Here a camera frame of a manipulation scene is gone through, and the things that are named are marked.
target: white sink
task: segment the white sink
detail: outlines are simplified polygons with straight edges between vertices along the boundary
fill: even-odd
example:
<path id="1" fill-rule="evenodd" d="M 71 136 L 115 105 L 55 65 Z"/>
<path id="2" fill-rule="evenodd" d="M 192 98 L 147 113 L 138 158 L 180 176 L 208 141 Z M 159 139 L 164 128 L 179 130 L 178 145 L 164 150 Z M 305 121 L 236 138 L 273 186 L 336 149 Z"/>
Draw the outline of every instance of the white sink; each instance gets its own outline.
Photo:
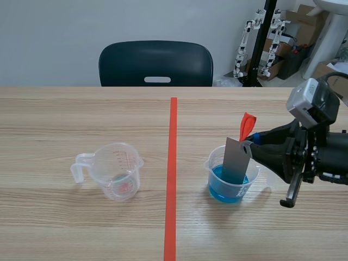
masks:
<path id="1" fill-rule="evenodd" d="M 348 15 L 348 0 L 313 0 L 314 3 L 334 14 Z"/>

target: black pole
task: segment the black pole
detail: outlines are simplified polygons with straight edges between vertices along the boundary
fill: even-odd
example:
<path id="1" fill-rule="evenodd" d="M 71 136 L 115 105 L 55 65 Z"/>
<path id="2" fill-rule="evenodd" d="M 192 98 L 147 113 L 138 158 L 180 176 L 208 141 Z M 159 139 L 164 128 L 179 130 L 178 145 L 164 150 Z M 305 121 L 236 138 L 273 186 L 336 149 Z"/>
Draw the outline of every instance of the black pole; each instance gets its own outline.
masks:
<path id="1" fill-rule="evenodd" d="M 274 11 L 276 10 L 277 0 L 266 0 L 265 4 L 265 20 L 260 27 L 260 30 L 257 34 L 254 51 L 252 53 L 252 58 L 250 62 L 250 67 L 248 75 L 240 79 L 244 87 L 262 87 L 259 81 L 257 80 L 257 73 L 259 70 L 259 64 L 261 61 L 261 56 L 263 48 L 266 43 L 268 31 L 271 26 L 272 18 Z"/>

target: measuring cup with blue liquid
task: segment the measuring cup with blue liquid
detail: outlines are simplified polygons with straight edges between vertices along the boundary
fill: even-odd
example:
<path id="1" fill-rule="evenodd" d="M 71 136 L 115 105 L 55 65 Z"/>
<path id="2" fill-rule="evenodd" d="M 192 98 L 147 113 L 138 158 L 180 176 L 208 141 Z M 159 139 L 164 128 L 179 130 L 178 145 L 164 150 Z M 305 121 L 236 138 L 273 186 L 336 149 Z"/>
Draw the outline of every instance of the measuring cup with blue liquid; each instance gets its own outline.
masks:
<path id="1" fill-rule="evenodd" d="M 144 165 L 138 151 L 125 143 L 101 147 L 93 154 L 77 155 L 71 173 L 76 183 L 83 183 L 83 168 L 111 200 L 126 200 L 140 187 L 139 169 Z"/>
<path id="2" fill-rule="evenodd" d="M 250 160 L 245 173 L 243 184 L 232 184 L 222 178 L 222 163 L 225 155 L 225 146 L 212 151 L 204 167 L 209 172 L 209 191 L 211 195 L 224 203 L 236 203 L 240 201 L 250 188 L 251 184 L 260 174 L 260 168 L 254 160 Z"/>

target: floor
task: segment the floor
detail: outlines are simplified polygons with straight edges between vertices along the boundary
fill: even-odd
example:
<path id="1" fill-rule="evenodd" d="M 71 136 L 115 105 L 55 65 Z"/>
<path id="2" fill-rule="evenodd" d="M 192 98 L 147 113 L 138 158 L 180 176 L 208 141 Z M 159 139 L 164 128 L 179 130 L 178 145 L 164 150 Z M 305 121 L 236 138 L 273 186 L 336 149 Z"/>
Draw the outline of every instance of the floor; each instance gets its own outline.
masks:
<path id="1" fill-rule="evenodd" d="M 286 80 L 281 80 L 278 77 L 270 81 L 259 79 L 259 82 L 263 87 L 297 87 L 304 81 L 305 80 L 301 76 L 301 71 L 295 73 Z"/>

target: chair backrest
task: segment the chair backrest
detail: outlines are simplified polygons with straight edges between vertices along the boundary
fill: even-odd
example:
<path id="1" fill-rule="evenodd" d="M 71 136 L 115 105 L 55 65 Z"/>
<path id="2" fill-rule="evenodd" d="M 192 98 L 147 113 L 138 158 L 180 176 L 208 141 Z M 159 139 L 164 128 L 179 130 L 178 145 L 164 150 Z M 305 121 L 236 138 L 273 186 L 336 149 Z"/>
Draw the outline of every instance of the chair backrest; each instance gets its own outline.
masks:
<path id="1" fill-rule="evenodd" d="M 120 42 L 103 50 L 99 74 L 102 86 L 211 86 L 213 59 L 195 43 Z M 169 77 L 170 82 L 146 82 L 146 77 Z"/>

